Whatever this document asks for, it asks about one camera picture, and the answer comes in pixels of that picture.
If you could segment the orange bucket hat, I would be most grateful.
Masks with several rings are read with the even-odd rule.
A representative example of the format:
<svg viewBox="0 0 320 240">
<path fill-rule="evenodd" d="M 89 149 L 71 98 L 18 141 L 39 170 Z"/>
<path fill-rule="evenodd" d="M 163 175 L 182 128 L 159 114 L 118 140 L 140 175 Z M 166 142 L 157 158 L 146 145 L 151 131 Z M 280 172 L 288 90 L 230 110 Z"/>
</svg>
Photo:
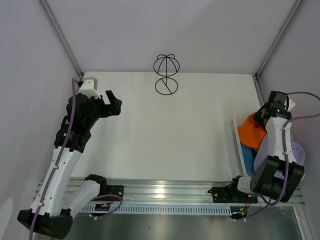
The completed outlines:
<svg viewBox="0 0 320 240">
<path fill-rule="evenodd" d="M 240 143 L 253 149 L 259 149 L 267 131 L 254 120 L 255 112 L 237 127 Z"/>
</svg>

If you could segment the purple bucket hat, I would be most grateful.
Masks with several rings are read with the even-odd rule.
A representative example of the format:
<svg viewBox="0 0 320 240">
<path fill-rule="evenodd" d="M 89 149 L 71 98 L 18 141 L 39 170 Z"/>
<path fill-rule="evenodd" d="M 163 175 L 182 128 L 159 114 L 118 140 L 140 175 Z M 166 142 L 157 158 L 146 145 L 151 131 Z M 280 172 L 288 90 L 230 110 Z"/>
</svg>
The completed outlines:
<svg viewBox="0 0 320 240">
<path fill-rule="evenodd" d="M 293 140 L 291 141 L 291 148 L 293 155 L 296 159 L 296 163 L 298 165 L 304 166 L 305 165 L 305 159 L 306 159 L 306 153 L 305 150 L 302 148 L 301 145 L 298 143 L 294 142 Z M 258 169 L 260 164 L 265 160 L 265 158 L 268 156 L 268 136 L 266 135 L 262 142 L 261 145 L 258 149 L 257 152 L 253 151 L 251 154 L 251 159 L 248 160 L 247 162 L 247 174 L 252 177 L 255 171 Z"/>
</svg>

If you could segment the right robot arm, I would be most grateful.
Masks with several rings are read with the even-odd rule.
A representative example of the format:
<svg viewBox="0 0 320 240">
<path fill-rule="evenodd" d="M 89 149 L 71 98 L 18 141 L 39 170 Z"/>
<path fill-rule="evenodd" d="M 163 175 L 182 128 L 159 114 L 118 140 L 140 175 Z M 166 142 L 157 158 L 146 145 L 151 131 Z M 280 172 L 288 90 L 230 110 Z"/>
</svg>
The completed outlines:
<svg viewBox="0 0 320 240">
<path fill-rule="evenodd" d="M 226 186 L 212 187 L 208 193 L 214 203 L 257 203 L 257 196 L 270 198 L 270 205 L 289 201 L 304 177 L 304 166 L 297 164 L 291 143 L 290 98 L 271 91 L 267 102 L 253 115 L 266 130 L 268 152 L 253 176 L 234 177 Z"/>
</svg>

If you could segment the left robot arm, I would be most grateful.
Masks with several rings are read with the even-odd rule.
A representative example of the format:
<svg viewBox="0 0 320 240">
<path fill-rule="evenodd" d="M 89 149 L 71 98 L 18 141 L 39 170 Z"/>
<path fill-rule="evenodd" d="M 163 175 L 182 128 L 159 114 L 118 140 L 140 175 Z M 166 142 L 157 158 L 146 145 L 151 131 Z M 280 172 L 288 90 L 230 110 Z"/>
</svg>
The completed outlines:
<svg viewBox="0 0 320 240">
<path fill-rule="evenodd" d="M 110 187 L 103 176 L 88 175 L 80 189 L 64 199 L 72 172 L 91 138 L 91 129 L 100 118 L 118 116 L 122 101 L 107 90 L 106 104 L 102 96 L 79 92 L 73 94 L 66 106 L 67 115 L 56 134 L 52 160 L 43 184 L 28 209 L 22 209 L 17 221 L 30 234 L 52 239 L 64 239 L 72 228 L 74 218 L 91 201 L 106 200 L 122 203 L 122 194 Z"/>
</svg>

